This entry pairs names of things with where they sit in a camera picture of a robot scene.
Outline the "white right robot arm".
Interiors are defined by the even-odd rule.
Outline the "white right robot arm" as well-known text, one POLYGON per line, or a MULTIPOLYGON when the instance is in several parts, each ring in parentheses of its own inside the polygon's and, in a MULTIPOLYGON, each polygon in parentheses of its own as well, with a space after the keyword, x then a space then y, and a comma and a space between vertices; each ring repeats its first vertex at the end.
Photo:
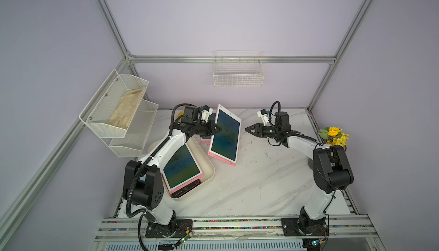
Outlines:
POLYGON ((277 146, 295 149, 313 162, 316 186, 312 196, 301 208, 294 223, 282 221, 284 229, 301 236, 320 232, 326 224, 328 209, 336 199, 336 193, 345 190, 354 181, 345 149, 340 145, 320 143, 313 137, 292 130, 287 112, 272 114, 263 109, 257 114, 263 122, 248 126, 246 132, 261 139, 273 139, 277 146))

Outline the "pink white writing tablet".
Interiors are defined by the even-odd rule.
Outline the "pink white writing tablet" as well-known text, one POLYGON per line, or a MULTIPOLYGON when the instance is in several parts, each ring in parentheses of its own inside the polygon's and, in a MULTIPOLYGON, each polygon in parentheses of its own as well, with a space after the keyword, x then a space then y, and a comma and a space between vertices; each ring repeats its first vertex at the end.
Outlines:
POLYGON ((200 137, 202 144, 208 144, 211 142, 211 138, 213 136, 214 131, 216 130, 216 113, 212 113, 207 122, 206 131, 203 132, 202 136, 200 137))

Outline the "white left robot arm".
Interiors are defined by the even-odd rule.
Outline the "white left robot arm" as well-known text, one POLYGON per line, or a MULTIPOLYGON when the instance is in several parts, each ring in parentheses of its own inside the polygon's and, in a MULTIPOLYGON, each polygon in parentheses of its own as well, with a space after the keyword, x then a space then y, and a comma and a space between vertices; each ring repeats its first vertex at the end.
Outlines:
POLYGON ((213 109, 206 105, 178 104, 171 113, 169 130, 161 142, 145 157, 127 163, 122 197, 126 200, 128 218, 137 215, 141 220, 146 218, 149 227, 164 237, 175 233, 176 212, 163 200, 163 169, 191 137, 209 137, 221 131, 209 118, 212 113, 213 109))

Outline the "beige storage tray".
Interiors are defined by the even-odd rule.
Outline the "beige storage tray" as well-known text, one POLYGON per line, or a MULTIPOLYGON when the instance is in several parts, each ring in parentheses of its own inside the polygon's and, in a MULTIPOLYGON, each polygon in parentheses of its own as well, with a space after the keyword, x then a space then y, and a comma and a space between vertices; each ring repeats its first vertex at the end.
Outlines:
POLYGON ((192 155, 194 156, 194 160, 198 164, 198 168, 201 171, 202 176, 200 178, 198 178, 198 180, 201 181, 201 185, 194 188, 192 191, 190 191, 185 196, 174 199, 170 196, 171 193, 169 192, 168 186, 165 183, 165 175, 164 175, 164 173, 162 173, 164 194, 165 194, 165 198, 167 198, 168 200, 171 199, 174 201, 183 201, 183 200, 187 200, 189 197, 196 196, 198 194, 198 192, 200 192, 202 189, 204 189, 206 186, 208 186, 209 183, 211 183, 213 181, 213 177, 215 176, 216 169, 215 169, 214 165, 212 164, 210 158, 207 156, 207 154, 203 150, 203 147, 197 141, 197 139, 192 137, 186 143, 186 147, 187 147, 188 151, 191 152, 192 155))

